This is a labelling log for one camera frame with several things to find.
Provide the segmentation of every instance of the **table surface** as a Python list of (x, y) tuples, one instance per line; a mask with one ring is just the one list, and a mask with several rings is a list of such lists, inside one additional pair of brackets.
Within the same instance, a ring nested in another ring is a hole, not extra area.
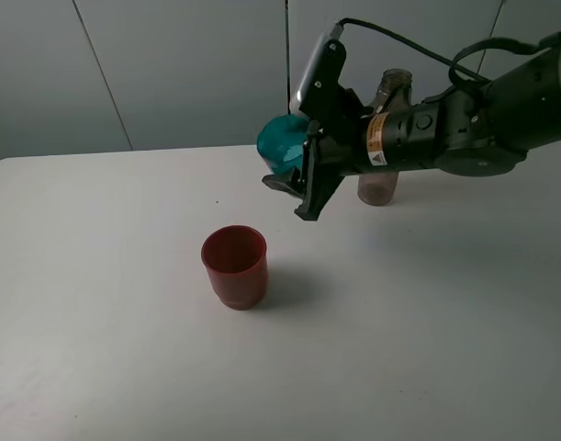
[[(253, 147), (0, 163), (0, 441), (561, 440), (561, 145), (486, 179), (345, 179), (319, 222)], [(247, 224), (270, 286), (200, 247)]]

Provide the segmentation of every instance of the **plastic cup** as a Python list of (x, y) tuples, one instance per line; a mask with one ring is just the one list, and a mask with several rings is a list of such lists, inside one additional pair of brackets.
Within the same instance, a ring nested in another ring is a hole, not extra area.
[(201, 251), (215, 293), (225, 306), (244, 311), (264, 298), (268, 283), (266, 243), (256, 230), (231, 225), (213, 232)]

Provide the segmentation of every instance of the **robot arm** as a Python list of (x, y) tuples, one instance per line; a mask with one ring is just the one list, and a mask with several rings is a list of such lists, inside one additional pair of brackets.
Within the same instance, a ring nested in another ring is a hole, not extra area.
[[(451, 66), (452, 87), (408, 110), (371, 116), (339, 85), (346, 58), (342, 23), (356, 21), (343, 20), (320, 40), (291, 103), (293, 113), (310, 121), (302, 173), (293, 168), (263, 180), (303, 199), (295, 211), (301, 219), (315, 221), (347, 175), (433, 168), (501, 175), (529, 150), (561, 140), (561, 32), (539, 45), (489, 39), (451, 62), (440, 57)], [(543, 53), (494, 81), (456, 66), (483, 49)], [(476, 80), (460, 78), (455, 69)]]

